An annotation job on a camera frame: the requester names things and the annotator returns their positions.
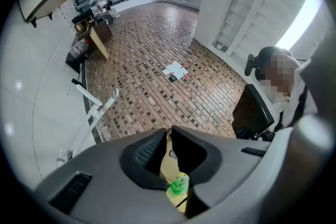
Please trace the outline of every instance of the desk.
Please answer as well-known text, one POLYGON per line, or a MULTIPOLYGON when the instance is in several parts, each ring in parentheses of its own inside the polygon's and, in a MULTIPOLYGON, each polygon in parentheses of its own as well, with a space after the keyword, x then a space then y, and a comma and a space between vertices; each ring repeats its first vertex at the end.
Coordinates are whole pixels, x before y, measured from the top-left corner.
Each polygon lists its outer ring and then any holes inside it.
POLYGON ((88 28, 83 34, 78 36, 76 42, 89 37, 95 45, 90 45, 89 48, 77 58, 74 58, 68 53, 65 63, 77 73, 80 72, 80 64, 84 63, 86 59, 95 51, 96 48, 102 53, 105 59, 109 59, 109 54, 104 44, 111 38, 111 32, 105 22, 101 22, 88 28))

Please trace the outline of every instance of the ceiling light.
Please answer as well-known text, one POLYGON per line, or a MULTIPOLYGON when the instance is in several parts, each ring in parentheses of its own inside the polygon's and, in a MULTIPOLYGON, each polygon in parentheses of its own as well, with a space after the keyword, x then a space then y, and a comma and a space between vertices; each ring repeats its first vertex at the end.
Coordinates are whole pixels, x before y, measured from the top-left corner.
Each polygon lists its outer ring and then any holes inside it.
POLYGON ((305 0, 293 23, 275 46, 287 50, 293 47, 315 18, 322 2, 323 0, 305 0))

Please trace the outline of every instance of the tiled floor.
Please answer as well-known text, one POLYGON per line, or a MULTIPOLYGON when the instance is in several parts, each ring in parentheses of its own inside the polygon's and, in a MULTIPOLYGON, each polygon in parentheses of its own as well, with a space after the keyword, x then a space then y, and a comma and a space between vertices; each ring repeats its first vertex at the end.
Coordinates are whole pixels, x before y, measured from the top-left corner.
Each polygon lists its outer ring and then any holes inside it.
POLYGON ((170 3, 125 10, 106 44, 110 60, 95 52, 87 61, 89 91, 106 101, 121 94, 102 125, 117 139, 149 129, 188 126, 234 137, 232 111, 245 86, 219 57, 193 40, 197 12, 170 3), (162 73, 171 61, 185 65, 186 78, 170 82, 162 73))

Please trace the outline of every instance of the computer monitor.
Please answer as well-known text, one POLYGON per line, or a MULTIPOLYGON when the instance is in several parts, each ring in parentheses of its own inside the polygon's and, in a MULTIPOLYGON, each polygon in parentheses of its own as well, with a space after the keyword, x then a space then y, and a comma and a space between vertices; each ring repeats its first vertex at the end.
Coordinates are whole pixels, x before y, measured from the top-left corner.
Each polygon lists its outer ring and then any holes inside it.
POLYGON ((254 137, 274 123, 266 103, 252 84, 245 86, 232 114, 232 127, 237 138, 254 137))

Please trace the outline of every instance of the person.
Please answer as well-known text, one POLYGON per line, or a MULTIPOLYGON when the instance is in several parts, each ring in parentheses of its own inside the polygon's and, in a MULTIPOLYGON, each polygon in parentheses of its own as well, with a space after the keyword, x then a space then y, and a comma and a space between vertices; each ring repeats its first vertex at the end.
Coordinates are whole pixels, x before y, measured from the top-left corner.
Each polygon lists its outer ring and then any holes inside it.
POLYGON ((291 52, 271 46, 263 48, 257 57, 249 56, 249 61, 245 75, 249 76, 252 68, 256 68, 256 79, 265 86, 266 93, 269 95, 271 92, 273 97, 282 98, 279 106, 282 111, 275 132, 292 127, 303 115, 317 112, 314 100, 300 76, 310 60, 301 65, 291 52))
POLYGON ((112 1, 110 0, 100 0, 95 5, 91 6, 90 9, 75 18, 71 21, 76 24, 84 20, 89 16, 98 17, 99 15, 106 13, 108 10, 111 10, 112 1))

